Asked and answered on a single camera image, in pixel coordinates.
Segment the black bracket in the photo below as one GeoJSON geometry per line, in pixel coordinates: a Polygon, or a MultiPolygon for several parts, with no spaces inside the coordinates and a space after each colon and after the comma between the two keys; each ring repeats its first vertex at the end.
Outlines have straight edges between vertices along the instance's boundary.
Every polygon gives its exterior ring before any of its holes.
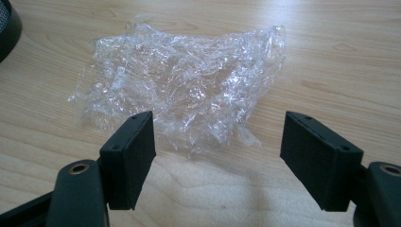
{"type": "Polygon", "coordinates": [[[401,226],[401,167],[361,164],[363,150],[301,113],[286,113],[280,157],[325,211],[357,205],[354,225],[401,226]]]}
{"type": "Polygon", "coordinates": [[[0,226],[109,226],[113,210],[135,208],[156,156],[152,112],[130,117],[97,161],[62,168],[53,192],[0,216],[0,226]]]}

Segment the black plastic part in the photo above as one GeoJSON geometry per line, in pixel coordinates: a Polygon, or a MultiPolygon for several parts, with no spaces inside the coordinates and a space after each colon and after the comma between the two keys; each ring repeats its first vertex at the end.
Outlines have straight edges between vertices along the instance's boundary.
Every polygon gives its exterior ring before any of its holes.
{"type": "Polygon", "coordinates": [[[51,196],[52,193],[49,192],[0,215],[0,226],[44,226],[51,196]]]}
{"type": "Polygon", "coordinates": [[[60,170],[46,226],[109,226],[100,169],[96,161],[82,160],[60,170]]]}
{"type": "Polygon", "coordinates": [[[363,151],[301,113],[286,113],[280,157],[325,211],[346,211],[363,151]]]}
{"type": "Polygon", "coordinates": [[[9,22],[0,33],[0,62],[11,52],[17,44],[22,31],[21,19],[17,11],[8,0],[0,0],[9,11],[9,22]]]}
{"type": "Polygon", "coordinates": [[[100,150],[97,160],[108,188],[112,210],[135,209],[151,162],[156,156],[152,112],[127,119],[100,150]]]}
{"type": "Polygon", "coordinates": [[[401,166],[371,163],[367,186],[380,226],[401,226],[401,166]]]}

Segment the metal screw hole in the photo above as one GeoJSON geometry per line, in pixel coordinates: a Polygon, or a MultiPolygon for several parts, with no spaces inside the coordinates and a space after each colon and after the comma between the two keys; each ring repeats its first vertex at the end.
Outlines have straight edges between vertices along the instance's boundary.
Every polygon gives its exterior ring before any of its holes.
{"type": "Polygon", "coordinates": [[[86,170],[89,169],[89,165],[87,164],[77,164],[75,166],[72,166],[69,170],[69,174],[77,175],[85,172],[86,170]]]}
{"type": "Polygon", "coordinates": [[[385,171],[390,175],[393,175],[395,177],[401,177],[401,169],[399,167],[390,165],[381,165],[380,168],[381,170],[385,171]]]}

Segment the clear plastic film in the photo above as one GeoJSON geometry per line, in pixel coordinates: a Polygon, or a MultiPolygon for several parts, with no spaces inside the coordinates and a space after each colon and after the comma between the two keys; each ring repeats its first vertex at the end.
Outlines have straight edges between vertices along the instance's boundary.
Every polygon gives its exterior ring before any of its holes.
{"type": "Polygon", "coordinates": [[[235,134],[260,146],[245,126],[282,67],[285,45],[282,26],[203,38],[129,23],[125,35],[95,41],[94,64],[70,101],[108,132],[153,111],[155,134],[175,149],[216,149],[235,134]]]}

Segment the wooden table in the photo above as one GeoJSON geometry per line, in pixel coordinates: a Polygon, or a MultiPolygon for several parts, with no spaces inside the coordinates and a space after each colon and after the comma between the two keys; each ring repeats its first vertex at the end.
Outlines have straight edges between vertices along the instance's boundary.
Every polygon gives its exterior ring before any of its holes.
{"type": "Polygon", "coordinates": [[[287,60],[248,129],[261,148],[188,160],[159,145],[135,211],[112,226],[351,226],[355,206],[325,213],[279,158],[286,110],[309,114],[401,165],[401,2],[13,0],[22,37],[0,63],[0,212],[53,189],[58,171],[96,159],[109,135],[79,123],[67,98],[89,42],[124,33],[138,13],[174,34],[217,36],[283,25],[287,60]]]}

